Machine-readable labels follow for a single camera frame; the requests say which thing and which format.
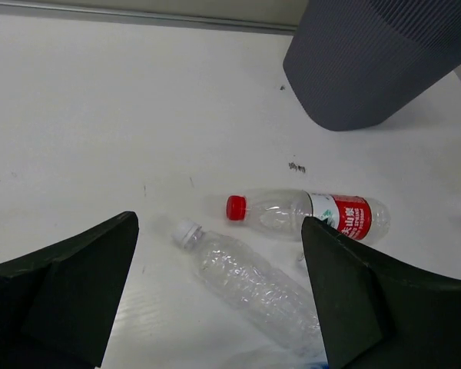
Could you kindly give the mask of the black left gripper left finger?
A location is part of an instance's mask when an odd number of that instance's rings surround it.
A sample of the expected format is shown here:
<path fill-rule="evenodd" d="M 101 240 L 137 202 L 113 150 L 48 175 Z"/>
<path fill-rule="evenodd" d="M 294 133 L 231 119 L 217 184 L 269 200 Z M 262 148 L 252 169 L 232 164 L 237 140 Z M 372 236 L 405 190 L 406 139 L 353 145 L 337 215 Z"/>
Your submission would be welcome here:
<path fill-rule="evenodd" d="M 99 368 L 138 233 L 125 211 L 0 263 L 0 368 Z"/>

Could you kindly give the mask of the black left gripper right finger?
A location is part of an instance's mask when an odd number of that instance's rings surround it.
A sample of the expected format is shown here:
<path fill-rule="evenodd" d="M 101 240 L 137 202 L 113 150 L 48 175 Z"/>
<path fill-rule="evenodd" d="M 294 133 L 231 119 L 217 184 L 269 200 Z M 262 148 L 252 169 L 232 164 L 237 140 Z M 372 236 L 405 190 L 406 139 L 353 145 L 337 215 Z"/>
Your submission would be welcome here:
<path fill-rule="evenodd" d="M 331 368 L 461 368 L 461 280 L 308 217 L 303 251 Z"/>

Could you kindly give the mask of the clear bottle white cap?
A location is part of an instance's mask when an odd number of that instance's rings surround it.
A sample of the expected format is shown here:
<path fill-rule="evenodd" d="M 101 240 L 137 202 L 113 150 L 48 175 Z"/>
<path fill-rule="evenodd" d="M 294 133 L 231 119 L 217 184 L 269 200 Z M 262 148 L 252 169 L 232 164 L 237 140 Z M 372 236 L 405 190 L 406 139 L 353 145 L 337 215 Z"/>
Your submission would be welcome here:
<path fill-rule="evenodd" d="M 191 220 L 181 221 L 172 238 L 190 255 L 202 283 L 261 333 L 300 357 L 323 353 L 311 291 L 244 242 Z"/>

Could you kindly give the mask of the red label water bottle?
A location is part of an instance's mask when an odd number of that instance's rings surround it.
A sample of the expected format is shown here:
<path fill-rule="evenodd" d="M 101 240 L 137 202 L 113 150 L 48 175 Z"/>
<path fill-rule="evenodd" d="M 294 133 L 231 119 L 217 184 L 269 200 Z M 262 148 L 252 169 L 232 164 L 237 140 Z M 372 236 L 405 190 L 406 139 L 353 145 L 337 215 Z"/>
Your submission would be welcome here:
<path fill-rule="evenodd" d="M 390 229 L 387 206 L 373 198 L 298 189 L 233 194 L 226 203 L 228 221 L 265 235 L 301 239 L 305 218 L 313 217 L 353 240 L 372 245 Z"/>

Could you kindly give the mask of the grey mesh waste bin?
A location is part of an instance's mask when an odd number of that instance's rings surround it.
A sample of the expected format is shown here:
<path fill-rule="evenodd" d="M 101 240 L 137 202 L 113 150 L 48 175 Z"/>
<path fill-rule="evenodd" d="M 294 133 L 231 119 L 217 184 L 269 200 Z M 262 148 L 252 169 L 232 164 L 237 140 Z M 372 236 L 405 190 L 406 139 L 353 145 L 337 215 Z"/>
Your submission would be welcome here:
<path fill-rule="evenodd" d="M 307 115 L 330 131 L 387 120 L 461 65 L 461 1 L 311 1 L 284 58 Z"/>

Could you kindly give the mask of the aluminium frame rail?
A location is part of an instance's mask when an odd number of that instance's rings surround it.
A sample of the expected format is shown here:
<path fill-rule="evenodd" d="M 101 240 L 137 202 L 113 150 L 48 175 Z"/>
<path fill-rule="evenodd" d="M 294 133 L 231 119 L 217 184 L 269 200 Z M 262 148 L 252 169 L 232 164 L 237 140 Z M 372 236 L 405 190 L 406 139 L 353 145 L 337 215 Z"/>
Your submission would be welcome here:
<path fill-rule="evenodd" d="M 89 8 L 36 2 L 0 1 L 0 15 L 280 35 L 292 35 L 297 30 L 297 27 L 294 25 L 278 25 L 222 18 L 122 11 L 107 8 Z"/>

